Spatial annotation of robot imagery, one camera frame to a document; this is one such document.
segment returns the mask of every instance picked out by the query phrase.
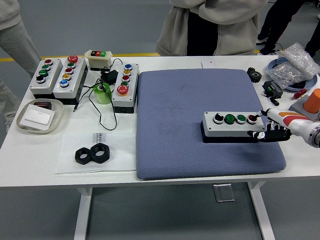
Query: white table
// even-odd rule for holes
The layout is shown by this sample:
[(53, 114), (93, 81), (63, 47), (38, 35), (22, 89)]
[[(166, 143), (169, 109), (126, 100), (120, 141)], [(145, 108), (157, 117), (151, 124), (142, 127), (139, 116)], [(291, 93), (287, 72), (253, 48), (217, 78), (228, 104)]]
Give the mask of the white table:
[[(195, 56), (195, 57), (121, 57), (124, 63), (139, 64), (140, 72), (167, 69), (200, 69), (202, 62), (212, 61), (216, 68), (242, 69), (255, 68), (264, 74), (264, 68), (277, 56)], [(118, 69), (120, 61), (116, 60), (112, 69)], [(98, 72), (89, 71), (85, 85), (92, 85), (99, 77)], [(254, 88), (264, 109), (275, 106), (264, 96), (263, 82), (270, 79), (263, 75)], [(308, 91), (310, 95), (320, 83)], [(20, 106), (20, 110), (34, 96), (28, 89)], [(295, 101), (293, 93), (284, 92), (279, 108), (288, 109)], [(112, 107), (99, 105), (103, 111), (102, 122), (111, 125), (114, 122)], [(0, 149), (0, 188), (18, 187), (49, 187), (49, 188), (78, 188), (81, 192), (78, 220), (74, 239), (85, 239), (90, 211), (93, 187), (137, 186), (137, 185), (173, 185), (173, 184), (205, 184), (248, 182), (253, 204), (257, 213), (262, 236), (264, 239), (275, 239), (260, 193), (260, 187), (265, 181), (320, 178), (319, 149), (306, 144), (299, 136), (280, 142), (287, 166), (284, 170), (268, 174), (234, 175), (215, 177), (195, 177), (165, 180), (143, 181), (137, 178), (135, 171), (97, 172), (80, 174), (55, 174), (62, 135), (92, 134), (105, 130), (99, 125), (98, 112), (93, 108), (88, 98), (84, 97), (78, 110), (73, 112), (73, 105), (64, 106), (64, 115), (59, 126), (44, 135), (31, 134), (21, 131), (14, 121)], [(137, 115), (117, 114), (118, 126), (113, 133), (136, 133)]]

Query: plastic bag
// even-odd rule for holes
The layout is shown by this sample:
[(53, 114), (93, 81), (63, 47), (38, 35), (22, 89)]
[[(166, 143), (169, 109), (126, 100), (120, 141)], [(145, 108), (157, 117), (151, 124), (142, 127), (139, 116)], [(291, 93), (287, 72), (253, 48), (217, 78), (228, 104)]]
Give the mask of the plastic bag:
[(314, 75), (320, 73), (320, 66), (315, 63), (305, 48), (298, 42), (279, 53), (280, 57), (285, 57), (300, 72), (305, 79), (310, 80)]
[(308, 77), (295, 68), (289, 61), (281, 63), (265, 71), (282, 89), (300, 83)]

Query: robotic hand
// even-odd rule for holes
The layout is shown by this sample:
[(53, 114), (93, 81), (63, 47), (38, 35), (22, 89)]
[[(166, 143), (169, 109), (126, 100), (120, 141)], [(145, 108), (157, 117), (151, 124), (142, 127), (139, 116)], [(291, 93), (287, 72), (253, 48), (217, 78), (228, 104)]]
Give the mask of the robotic hand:
[(314, 122), (294, 111), (275, 108), (261, 110), (254, 118), (261, 116), (267, 116), (266, 131), (248, 131), (252, 138), (265, 143), (280, 142), (289, 140), (293, 134), (303, 137), (310, 146), (320, 147), (320, 122)]

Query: blue cushion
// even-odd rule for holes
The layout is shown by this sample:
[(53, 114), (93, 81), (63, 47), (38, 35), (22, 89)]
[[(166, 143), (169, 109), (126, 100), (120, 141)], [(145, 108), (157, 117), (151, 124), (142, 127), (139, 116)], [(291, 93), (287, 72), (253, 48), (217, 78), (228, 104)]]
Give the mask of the blue cushion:
[(137, 96), (137, 177), (154, 180), (283, 170), (286, 161), (277, 142), (203, 143), (204, 112), (261, 109), (244, 70), (142, 72)]

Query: table leg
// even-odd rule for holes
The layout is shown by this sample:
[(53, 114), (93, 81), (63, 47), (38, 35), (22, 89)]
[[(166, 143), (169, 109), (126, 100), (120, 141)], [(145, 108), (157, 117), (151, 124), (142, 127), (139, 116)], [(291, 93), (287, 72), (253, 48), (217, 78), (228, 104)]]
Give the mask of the table leg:
[(76, 220), (74, 240), (85, 240), (93, 188), (88, 187), (77, 189), (81, 193), (81, 200), (79, 205), (78, 218)]
[(266, 206), (260, 192), (260, 187), (262, 187), (263, 184), (265, 184), (265, 181), (248, 182), (248, 187), (250, 190), (255, 213), (260, 225), (262, 238), (264, 240), (275, 240), (275, 235), (272, 231)]

